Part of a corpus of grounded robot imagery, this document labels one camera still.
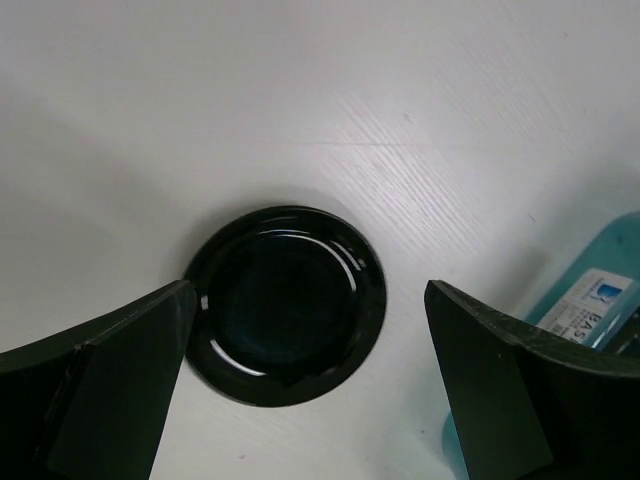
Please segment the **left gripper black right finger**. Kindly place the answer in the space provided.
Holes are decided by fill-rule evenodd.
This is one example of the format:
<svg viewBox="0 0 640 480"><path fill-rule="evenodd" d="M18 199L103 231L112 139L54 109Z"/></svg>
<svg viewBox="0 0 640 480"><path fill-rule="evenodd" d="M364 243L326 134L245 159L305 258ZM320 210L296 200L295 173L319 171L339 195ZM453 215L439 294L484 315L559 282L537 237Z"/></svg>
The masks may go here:
<svg viewBox="0 0 640 480"><path fill-rule="evenodd" d="M505 315L441 281L424 303L472 479L636 479L639 362Z"/></svg>

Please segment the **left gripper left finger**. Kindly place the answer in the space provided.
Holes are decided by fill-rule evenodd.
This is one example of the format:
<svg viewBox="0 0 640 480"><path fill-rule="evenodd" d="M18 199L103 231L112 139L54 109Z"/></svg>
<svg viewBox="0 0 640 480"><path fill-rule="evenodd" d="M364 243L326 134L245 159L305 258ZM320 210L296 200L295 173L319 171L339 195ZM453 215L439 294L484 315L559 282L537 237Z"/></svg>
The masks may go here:
<svg viewBox="0 0 640 480"><path fill-rule="evenodd" d="M2 353L2 478L149 478L196 307L174 281Z"/></svg>

